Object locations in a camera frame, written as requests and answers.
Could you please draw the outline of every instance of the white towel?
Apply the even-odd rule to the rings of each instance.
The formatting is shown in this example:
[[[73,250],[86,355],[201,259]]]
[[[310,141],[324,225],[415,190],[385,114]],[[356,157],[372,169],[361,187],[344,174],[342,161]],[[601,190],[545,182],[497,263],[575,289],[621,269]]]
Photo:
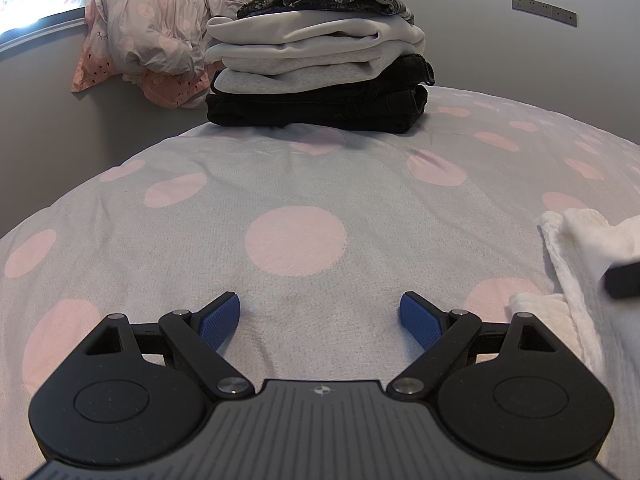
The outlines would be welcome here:
[[[324,56],[287,57],[283,59],[224,56],[221,61],[227,68],[236,70],[236,72],[278,75],[307,66],[368,63],[386,56],[386,53],[393,48],[398,48],[401,56],[403,54],[422,54],[424,52],[424,41],[411,44],[406,41],[390,40],[363,50],[354,50],[353,52],[343,52],[340,54],[325,54]]]
[[[218,76],[215,86],[229,94],[288,94],[368,81],[378,77],[398,56],[421,54],[424,44],[416,47],[405,41],[385,41],[374,48],[378,47],[378,56],[366,62],[306,66],[276,75],[237,72],[227,68]]]
[[[212,18],[207,35],[221,42],[205,53],[208,63],[223,57],[285,59],[329,56],[401,40],[424,47],[424,32],[398,16],[300,10],[232,21]]]
[[[638,480],[640,301],[613,301],[601,280],[612,264],[640,260],[640,216],[610,226],[591,209],[549,211],[540,227],[565,301],[561,295],[517,294],[510,306],[513,313],[528,309],[536,314],[570,348],[577,344],[583,362],[607,387],[616,407],[598,460],[620,479]]]

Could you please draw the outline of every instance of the stack of folded clothes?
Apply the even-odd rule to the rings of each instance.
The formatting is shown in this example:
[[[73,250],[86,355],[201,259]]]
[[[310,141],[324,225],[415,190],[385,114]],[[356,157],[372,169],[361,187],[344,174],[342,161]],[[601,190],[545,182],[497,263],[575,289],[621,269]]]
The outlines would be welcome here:
[[[254,0],[212,18],[207,62],[227,67],[207,97],[224,126],[311,123],[403,134],[424,111],[433,70],[399,0]]]

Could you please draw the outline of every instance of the blue gripper pad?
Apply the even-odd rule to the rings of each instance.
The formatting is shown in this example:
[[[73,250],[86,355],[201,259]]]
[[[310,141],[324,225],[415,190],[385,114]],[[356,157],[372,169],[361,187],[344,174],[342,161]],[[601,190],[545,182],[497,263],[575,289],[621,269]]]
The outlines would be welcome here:
[[[425,350],[442,336],[440,319],[407,294],[400,300],[400,323]]]
[[[236,329],[239,319],[240,298],[234,294],[200,320],[198,335],[207,345],[218,350],[225,339]]]

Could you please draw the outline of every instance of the textured grey surface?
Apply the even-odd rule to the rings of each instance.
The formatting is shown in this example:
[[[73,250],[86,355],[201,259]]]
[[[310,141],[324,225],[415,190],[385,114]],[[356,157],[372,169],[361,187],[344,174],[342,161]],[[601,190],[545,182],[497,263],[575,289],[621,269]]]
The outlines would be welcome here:
[[[270,381],[253,399],[222,402],[182,449],[128,470],[52,463],[33,480],[607,480],[593,463],[514,471],[453,444],[430,410],[380,384]]]

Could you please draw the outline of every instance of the black jeans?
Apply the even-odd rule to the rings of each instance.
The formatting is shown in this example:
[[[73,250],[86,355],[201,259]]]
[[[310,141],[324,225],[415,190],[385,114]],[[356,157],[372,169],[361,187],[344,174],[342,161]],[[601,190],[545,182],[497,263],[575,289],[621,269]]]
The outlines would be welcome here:
[[[422,56],[401,56],[377,78],[293,94],[227,94],[207,97],[209,121],[222,126],[320,124],[343,130],[406,133],[420,118],[433,69]]]

